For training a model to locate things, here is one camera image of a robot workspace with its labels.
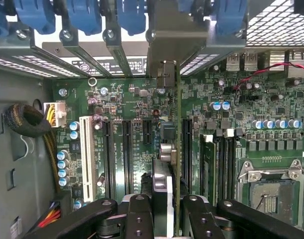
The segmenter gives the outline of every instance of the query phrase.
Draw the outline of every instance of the motherboard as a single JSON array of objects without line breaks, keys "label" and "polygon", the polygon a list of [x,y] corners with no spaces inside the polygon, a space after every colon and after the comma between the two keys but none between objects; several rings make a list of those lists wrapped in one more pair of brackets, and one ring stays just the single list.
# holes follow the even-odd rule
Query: motherboard
[{"label": "motherboard", "polygon": [[156,79],[54,81],[54,99],[67,112],[66,127],[57,130],[67,159],[62,188],[79,207],[140,193],[164,142],[161,125],[174,122],[166,135],[180,134],[181,179],[190,194],[213,205],[236,199],[304,230],[304,79],[263,74],[235,90],[248,74],[181,78],[179,96],[157,89]]}]

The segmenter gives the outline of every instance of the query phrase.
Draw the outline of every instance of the screw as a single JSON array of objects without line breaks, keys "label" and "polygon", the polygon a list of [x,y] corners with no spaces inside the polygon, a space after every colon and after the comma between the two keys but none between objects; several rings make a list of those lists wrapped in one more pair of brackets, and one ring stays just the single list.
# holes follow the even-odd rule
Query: screw
[{"label": "screw", "polygon": [[27,38],[27,34],[23,30],[17,30],[16,34],[22,40]]},{"label": "screw", "polygon": [[197,197],[196,197],[196,196],[190,196],[190,200],[196,201],[196,200],[197,200]]},{"label": "screw", "polygon": [[240,38],[242,35],[243,35],[243,29],[239,30],[239,32],[237,32],[237,33],[235,34],[235,36],[236,36],[237,38]]},{"label": "screw", "polygon": [[58,93],[61,97],[67,96],[67,90],[65,88],[60,89]]},{"label": "screw", "polygon": [[229,201],[224,201],[224,205],[226,207],[232,207],[233,206],[233,204],[231,202],[229,202]]},{"label": "screw", "polygon": [[102,203],[102,205],[103,206],[108,206],[108,205],[111,205],[111,203],[109,201],[105,201],[105,202]]},{"label": "screw", "polygon": [[62,35],[66,38],[66,39],[70,39],[71,38],[71,34],[68,30],[63,30],[62,31]]},{"label": "screw", "polygon": [[109,29],[109,30],[107,31],[107,33],[108,33],[108,37],[109,37],[109,38],[113,38],[113,37],[114,37],[114,32],[113,32],[112,30]]}]

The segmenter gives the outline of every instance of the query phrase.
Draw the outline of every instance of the metal mesh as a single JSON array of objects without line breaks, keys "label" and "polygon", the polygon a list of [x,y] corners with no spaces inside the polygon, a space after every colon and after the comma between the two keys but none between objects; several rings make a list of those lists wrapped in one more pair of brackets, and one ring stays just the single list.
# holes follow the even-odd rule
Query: metal mesh
[{"label": "metal mesh", "polygon": [[6,60],[3,60],[3,59],[0,59],[0,65],[5,66],[5,67],[10,67],[10,68],[13,68],[13,69],[16,69],[16,70],[32,73],[32,74],[35,74],[35,75],[43,76],[43,77],[46,77],[46,78],[57,77],[56,75],[52,75],[52,74],[49,74],[49,73],[46,73],[46,72],[38,71],[38,70],[35,70],[33,68],[22,66],[22,65],[19,65],[17,63],[13,63],[11,61],[6,61]]},{"label": "metal mesh", "polygon": [[196,69],[202,67],[203,65],[207,64],[208,62],[214,60],[217,56],[219,56],[218,54],[211,54],[211,55],[207,55],[207,54],[200,54],[197,57],[195,57],[190,63],[188,63],[186,66],[184,66],[180,73],[181,75],[189,75],[190,73],[192,73],[193,71],[195,71]]},{"label": "metal mesh", "polygon": [[35,56],[13,56],[14,58],[17,58],[19,60],[34,64],[36,66],[40,66],[43,67],[47,70],[53,71],[53,72],[57,72],[61,75],[67,76],[67,77],[75,77],[75,76],[79,76],[71,71],[68,71],[60,66],[54,65],[52,63],[49,63],[47,61],[44,61],[38,57]]},{"label": "metal mesh", "polygon": [[291,0],[276,0],[250,20],[247,46],[304,46],[304,16]]}]

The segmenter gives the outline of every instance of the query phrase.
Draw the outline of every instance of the pci express slot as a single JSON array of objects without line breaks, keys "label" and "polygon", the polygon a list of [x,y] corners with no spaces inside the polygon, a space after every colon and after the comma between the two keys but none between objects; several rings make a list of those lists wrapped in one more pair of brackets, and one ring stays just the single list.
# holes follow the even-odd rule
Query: pci express slot
[{"label": "pci express slot", "polygon": [[143,144],[152,144],[152,120],[144,119],[143,125]]},{"label": "pci express slot", "polygon": [[97,196],[92,117],[79,117],[83,199],[93,202]]},{"label": "pci express slot", "polygon": [[116,198],[116,167],[113,145],[113,124],[111,121],[102,122],[104,167],[106,176],[106,196]]},{"label": "pci express slot", "polygon": [[132,123],[131,120],[122,121],[123,132],[123,162],[125,177],[125,192],[134,193],[133,185],[133,144],[132,144]]},{"label": "pci express slot", "polygon": [[182,120],[182,167],[189,193],[192,193],[192,120]]}]

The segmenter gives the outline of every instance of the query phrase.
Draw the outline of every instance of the gray metal panel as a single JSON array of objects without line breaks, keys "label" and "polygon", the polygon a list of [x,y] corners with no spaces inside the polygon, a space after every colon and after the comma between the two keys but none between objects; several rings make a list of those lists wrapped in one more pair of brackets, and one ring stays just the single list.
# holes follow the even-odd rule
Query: gray metal panel
[{"label": "gray metal panel", "polygon": [[[13,103],[32,105],[35,99],[47,102],[51,97],[51,81],[16,76],[0,71],[0,114]],[[23,234],[49,207],[54,196],[53,177],[42,138],[33,139],[35,150],[26,158],[13,161],[10,129],[4,124],[0,134],[0,239],[10,239],[10,226],[22,219]],[[6,174],[15,169],[15,185],[7,191]]]}]

